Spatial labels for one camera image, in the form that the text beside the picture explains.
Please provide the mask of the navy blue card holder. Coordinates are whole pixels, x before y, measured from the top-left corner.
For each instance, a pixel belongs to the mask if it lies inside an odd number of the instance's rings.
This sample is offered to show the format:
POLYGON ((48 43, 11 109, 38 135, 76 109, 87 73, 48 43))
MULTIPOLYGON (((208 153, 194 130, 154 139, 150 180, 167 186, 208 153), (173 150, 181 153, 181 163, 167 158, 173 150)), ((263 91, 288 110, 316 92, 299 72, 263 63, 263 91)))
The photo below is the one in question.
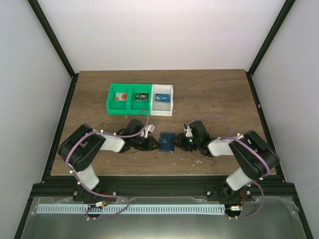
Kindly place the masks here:
POLYGON ((174 152, 174 139, 175 139, 175 133, 171 132, 162 132, 160 134, 159 143, 160 148, 159 150, 162 152, 174 152))

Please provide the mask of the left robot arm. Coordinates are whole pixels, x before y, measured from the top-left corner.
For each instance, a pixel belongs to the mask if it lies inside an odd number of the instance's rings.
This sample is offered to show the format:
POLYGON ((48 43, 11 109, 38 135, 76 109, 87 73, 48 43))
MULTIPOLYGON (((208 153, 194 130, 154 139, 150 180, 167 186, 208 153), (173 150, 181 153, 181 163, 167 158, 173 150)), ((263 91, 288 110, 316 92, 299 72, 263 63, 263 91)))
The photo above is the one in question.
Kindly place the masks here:
POLYGON ((132 119, 126 128, 116 133, 97 131, 87 124, 79 126, 58 147, 58 155, 63 159, 70 173, 75 175, 78 184, 91 191, 101 194, 95 188, 99 178, 94 172, 92 162, 100 151, 128 153, 131 148, 136 151, 153 151, 160 148, 160 143, 150 134, 154 131, 153 124, 144 125, 138 119, 132 119))

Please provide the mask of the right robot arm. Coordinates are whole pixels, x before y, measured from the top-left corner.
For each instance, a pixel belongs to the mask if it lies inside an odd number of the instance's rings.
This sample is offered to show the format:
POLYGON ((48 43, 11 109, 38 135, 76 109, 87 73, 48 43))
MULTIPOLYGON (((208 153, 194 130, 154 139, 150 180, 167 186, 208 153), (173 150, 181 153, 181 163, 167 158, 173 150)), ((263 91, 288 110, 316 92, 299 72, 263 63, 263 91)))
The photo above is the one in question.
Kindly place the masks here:
POLYGON ((203 156, 234 156, 239 168, 230 174, 220 191, 227 199, 244 186, 260 180, 278 166, 277 153, 255 131, 237 136, 211 138, 200 120, 185 124, 184 132, 175 136, 172 143, 184 151, 200 151, 203 156))

